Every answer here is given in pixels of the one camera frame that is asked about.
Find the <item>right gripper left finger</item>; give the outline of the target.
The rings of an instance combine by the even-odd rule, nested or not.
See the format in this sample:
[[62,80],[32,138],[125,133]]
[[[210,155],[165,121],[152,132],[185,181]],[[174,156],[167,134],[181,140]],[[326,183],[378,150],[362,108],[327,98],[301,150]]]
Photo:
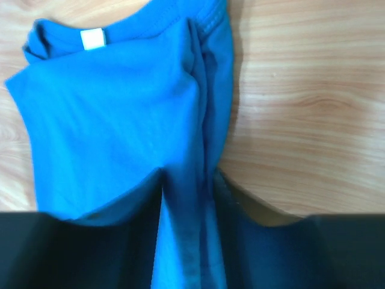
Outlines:
[[1,214],[2,288],[150,288],[162,172],[77,220]]

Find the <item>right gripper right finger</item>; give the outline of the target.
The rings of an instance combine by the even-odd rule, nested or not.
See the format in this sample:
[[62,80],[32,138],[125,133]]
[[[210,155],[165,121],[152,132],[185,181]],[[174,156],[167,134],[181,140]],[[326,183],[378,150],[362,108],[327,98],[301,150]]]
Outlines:
[[312,215],[260,225],[244,192],[222,172],[214,199],[229,288],[383,288],[384,216]]

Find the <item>blue t-shirt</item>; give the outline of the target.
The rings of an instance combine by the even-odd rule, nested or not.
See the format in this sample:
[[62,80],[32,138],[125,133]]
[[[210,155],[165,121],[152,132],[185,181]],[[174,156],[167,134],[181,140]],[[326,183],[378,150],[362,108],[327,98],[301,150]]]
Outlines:
[[150,288],[226,288],[213,175],[232,106],[226,1],[150,1],[105,27],[35,22],[5,85],[37,208],[77,220],[162,172]]

